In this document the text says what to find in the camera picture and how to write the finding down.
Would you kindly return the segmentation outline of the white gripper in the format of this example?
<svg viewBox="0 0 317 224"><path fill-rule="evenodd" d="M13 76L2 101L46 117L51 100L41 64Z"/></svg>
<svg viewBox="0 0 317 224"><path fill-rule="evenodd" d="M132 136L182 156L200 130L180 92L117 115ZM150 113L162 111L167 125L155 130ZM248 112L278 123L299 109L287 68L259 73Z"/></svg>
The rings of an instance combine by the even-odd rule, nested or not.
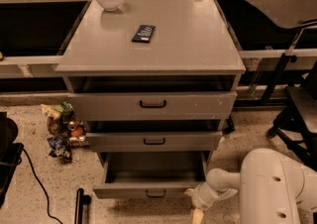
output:
<svg viewBox="0 0 317 224"><path fill-rule="evenodd" d="M216 200L219 199L218 192L207 182L199 184L192 190L191 200L193 206L191 224L201 224L204 212L208 210Z"/></svg>

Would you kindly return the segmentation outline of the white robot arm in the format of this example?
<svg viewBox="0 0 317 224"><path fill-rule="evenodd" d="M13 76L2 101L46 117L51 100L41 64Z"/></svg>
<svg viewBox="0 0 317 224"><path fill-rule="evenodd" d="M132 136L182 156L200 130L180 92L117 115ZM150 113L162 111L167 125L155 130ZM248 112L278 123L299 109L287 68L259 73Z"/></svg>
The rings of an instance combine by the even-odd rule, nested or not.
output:
<svg viewBox="0 0 317 224"><path fill-rule="evenodd" d="M300 224L299 210L317 213L317 173L277 151L255 149L238 172L208 171L206 181L186 193L191 197L191 224L201 224L214 202L237 194L241 224Z"/></svg>

